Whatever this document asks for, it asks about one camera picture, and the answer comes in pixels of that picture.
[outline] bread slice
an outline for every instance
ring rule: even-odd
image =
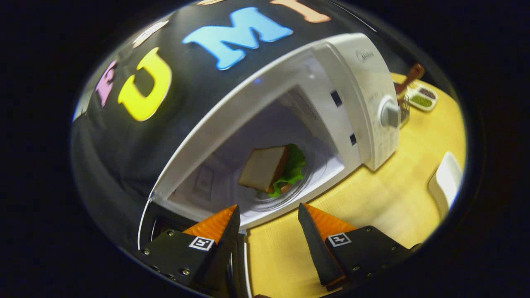
[[[257,190],[273,192],[272,184],[284,173],[288,158],[289,148],[287,146],[253,149],[237,183]]]

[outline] microwave knob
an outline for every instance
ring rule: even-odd
[[[385,97],[381,103],[381,125],[399,128],[400,107],[391,97]]]

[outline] green spice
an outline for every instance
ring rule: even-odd
[[[426,99],[425,97],[422,97],[420,95],[416,95],[413,98],[410,99],[411,101],[419,104],[422,107],[430,107],[432,105],[432,101],[429,99]]]

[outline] yellow letter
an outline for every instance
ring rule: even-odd
[[[144,97],[134,85],[134,75],[130,76],[118,95],[118,103],[123,103],[129,114],[136,121],[145,121],[151,117],[167,95],[171,85],[171,69],[157,55],[158,47],[152,49],[140,60],[136,70],[145,68],[153,77],[155,84],[151,93]]]

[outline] lettuce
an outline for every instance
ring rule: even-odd
[[[271,198],[276,198],[280,195],[279,184],[281,182],[286,182],[287,184],[293,185],[296,181],[302,180],[304,178],[302,175],[302,167],[305,166],[304,153],[302,153],[302,151],[295,144],[288,144],[287,147],[289,147],[289,158],[285,164],[284,173],[272,185],[274,187],[274,191],[270,194],[267,194]]]

